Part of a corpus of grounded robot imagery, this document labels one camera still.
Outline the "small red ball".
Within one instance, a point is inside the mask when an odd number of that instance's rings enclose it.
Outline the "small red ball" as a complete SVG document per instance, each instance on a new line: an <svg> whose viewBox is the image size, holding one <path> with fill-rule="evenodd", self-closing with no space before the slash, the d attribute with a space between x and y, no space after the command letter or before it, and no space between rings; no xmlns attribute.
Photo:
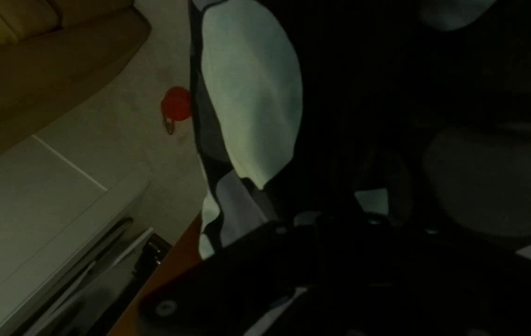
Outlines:
<svg viewBox="0 0 531 336"><path fill-rule="evenodd" d="M190 94L184 89L169 89L162 102L160 113L166 122L184 122L190 118Z"/></svg>

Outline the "black grey spotted blanket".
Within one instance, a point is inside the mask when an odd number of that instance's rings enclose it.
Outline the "black grey spotted blanket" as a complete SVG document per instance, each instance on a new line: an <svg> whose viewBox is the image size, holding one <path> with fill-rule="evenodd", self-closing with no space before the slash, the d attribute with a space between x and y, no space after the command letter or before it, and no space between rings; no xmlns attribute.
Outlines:
<svg viewBox="0 0 531 336"><path fill-rule="evenodd" d="M531 0L188 0L197 253L360 208L531 247Z"/></svg>

